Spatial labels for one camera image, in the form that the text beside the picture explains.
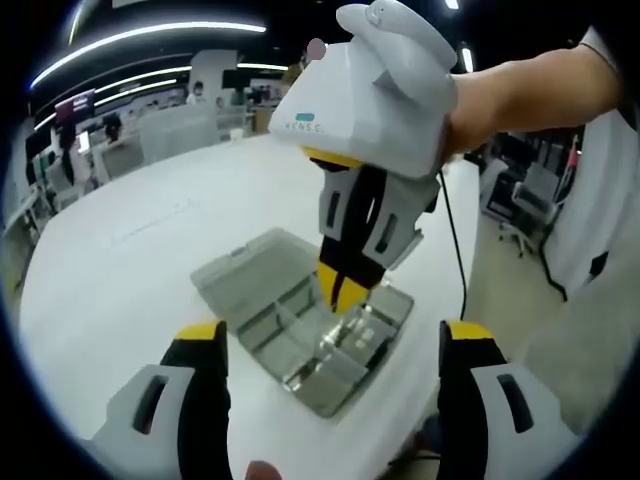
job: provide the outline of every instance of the fluorescent light strip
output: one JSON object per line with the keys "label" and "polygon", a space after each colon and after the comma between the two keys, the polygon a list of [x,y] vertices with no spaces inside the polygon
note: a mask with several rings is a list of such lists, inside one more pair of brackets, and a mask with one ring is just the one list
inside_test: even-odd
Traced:
{"label": "fluorescent light strip", "polygon": [[473,72],[473,57],[471,56],[471,50],[466,47],[463,48],[462,59],[464,60],[464,68],[467,70],[467,72]]}
{"label": "fluorescent light strip", "polygon": [[143,92],[144,90],[149,90],[151,88],[162,87],[164,85],[171,85],[177,82],[178,81],[174,78],[173,80],[165,80],[164,82],[152,83],[150,85],[144,85],[142,87],[132,88],[131,90],[126,90],[124,92],[117,93],[116,95],[113,95],[111,97],[107,97],[104,100],[100,100],[99,102],[95,103],[95,106],[100,107],[105,103],[113,102],[114,100],[117,100],[122,97],[127,97],[129,95],[133,95],[134,93]]}
{"label": "fluorescent light strip", "polygon": [[78,21],[80,20],[80,15],[82,14],[82,8],[84,7],[84,0],[78,6],[78,10],[76,11],[76,15],[73,18],[73,25],[71,26],[71,33],[69,34],[69,45],[73,42],[73,37],[76,34],[76,30],[78,29]]}
{"label": "fluorescent light strip", "polygon": [[268,65],[266,63],[239,63],[238,68],[258,68],[262,70],[282,70],[286,72],[289,67],[283,67],[282,65]]}
{"label": "fluorescent light strip", "polygon": [[112,83],[111,85],[107,85],[106,87],[101,87],[96,89],[96,93],[102,93],[105,90],[109,90],[110,88],[118,87],[120,85],[124,85],[125,83],[135,82],[136,80],[142,80],[143,78],[154,77],[156,75],[165,75],[167,73],[179,73],[179,72],[189,72],[193,67],[176,67],[176,68],[165,68],[164,70],[157,70],[155,72],[143,73],[142,75],[136,75],[135,77],[127,78],[125,80],[120,80],[119,82]]}
{"label": "fluorescent light strip", "polygon": [[51,115],[49,115],[47,118],[45,118],[43,121],[41,121],[38,125],[36,125],[33,128],[34,132],[37,132],[38,130],[40,130],[42,127],[44,127],[47,123],[49,123],[51,120],[53,120],[56,116],[56,113],[53,112]]}
{"label": "fluorescent light strip", "polygon": [[267,29],[258,25],[246,25],[244,23],[229,23],[229,22],[179,22],[179,23],[165,23],[162,25],[152,25],[150,27],[136,28],[135,30],[129,30],[128,32],[119,33],[111,37],[103,38],[97,42],[86,45],[75,52],[71,52],[66,57],[61,58],[54,64],[44,69],[32,82],[29,88],[33,89],[46,77],[53,72],[63,67],[67,63],[75,60],[82,55],[89,53],[97,48],[104,47],[111,43],[125,40],[131,37],[137,37],[139,35],[146,35],[148,33],[165,32],[168,30],[189,30],[189,29],[227,29],[227,30],[245,30],[248,32],[264,33]]}

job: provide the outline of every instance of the ceiling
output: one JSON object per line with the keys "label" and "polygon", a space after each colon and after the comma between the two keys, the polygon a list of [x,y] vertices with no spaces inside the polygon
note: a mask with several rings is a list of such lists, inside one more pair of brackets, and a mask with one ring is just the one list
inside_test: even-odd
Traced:
{"label": "ceiling", "polygon": [[[172,31],[105,47],[65,65],[36,86],[28,97],[32,113],[74,91],[152,70],[188,65],[191,56],[202,49],[233,49],[238,50],[241,61],[288,65],[300,58],[314,37],[328,43],[350,38],[335,21],[335,10],[352,3],[349,0],[144,0],[116,9],[112,7],[112,0],[83,1],[83,12],[71,46],[68,41],[77,12],[76,2],[38,1],[37,6],[34,5],[28,19],[31,22],[27,29],[30,58],[25,62],[23,88],[52,61],[132,28],[211,20],[263,25],[267,31],[263,34]],[[36,0],[27,2],[35,4]],[[469,46],[478,69],[568,47],[575,44],[587,28],[579,10],[558,6],[558,2],[551,0],[458,2],[460,9],[450,10],[445,0],[403,0],[429,20],[452,46],[460,48],[463,43]]]}

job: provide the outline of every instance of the human hand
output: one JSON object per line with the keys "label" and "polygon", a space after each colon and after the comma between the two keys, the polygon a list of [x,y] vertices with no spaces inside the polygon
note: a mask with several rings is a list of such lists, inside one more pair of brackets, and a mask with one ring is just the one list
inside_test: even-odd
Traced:
{"label": "human hand", "polygon": [[247,467],[246,480],[282,480],[280,473],[270,463],[255,460]]}
{"label": "human hand", "polygon": [[456,153],[474,150],[496,132],[497,95],[492,91],[491,79],[481,73],[453,78],[458,105],[445,127],[442,163],[451,161]]}

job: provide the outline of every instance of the white table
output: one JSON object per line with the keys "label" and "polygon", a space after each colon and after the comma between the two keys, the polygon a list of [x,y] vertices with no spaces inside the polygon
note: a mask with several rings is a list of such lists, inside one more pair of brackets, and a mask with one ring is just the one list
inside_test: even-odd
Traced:
{"label": "white table", "polygon": [[[477,169],[457,162],[447,179],[468,282]],[[274,226],[319,245],[322,184],[299,149],[266,135],[145,167],[56,216],[33,255],[20,326],[68,429],[91,437],[109,398],[157,363],[180,328],[211,317],[193,270]],[[459,315],[462,300],[443,198],[420,226],[423,242],[390,275],[416,299],[414,310],[367,390],[333,419],[308,410],[229,339],[235,478],[263,459],[285,479],[369,479],[398,452],[437,382],[438,324]]]}

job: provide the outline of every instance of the person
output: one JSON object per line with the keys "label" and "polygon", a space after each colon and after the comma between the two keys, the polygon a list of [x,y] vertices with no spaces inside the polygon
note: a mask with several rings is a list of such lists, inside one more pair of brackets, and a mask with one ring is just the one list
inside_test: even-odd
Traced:
{"label": "person", "polygon": [[73,122],[66,122],[60,128],[59,145],[62,150],[60,159],[62,170],[71,185],[84,185],[91,178],[91,167],[83,155],[78,153],[79,145],[76,138],[76,126]]}
{"label": "person", "polygon": [[193,92],[187,97],[187,105],[198,105],[206,102],[207,99],[204,97],[204,84],[201,81],[197,81],[193,84]]}
{"label": "person", "polygon": [[[590,28],[575,48],[454,76],[458,105],[449,118],[443,159],[477,148],[496,132],[575,127],[620,107],[637,85],[629,76],[625,83],[617,63],[624,56],[614,59],[608,47],[599,30]],[[555,393],[564,421],[578,434],[611,400],[640,338],[640,208],[635,212],[604,271],[514,359]]]}
{"label": "person", "polygon": [[106,135],[109,143],[116,142],[120,138],[122,132],[122,120],[117,113],[106,115],[102,119],[104,125],[104,134]]}

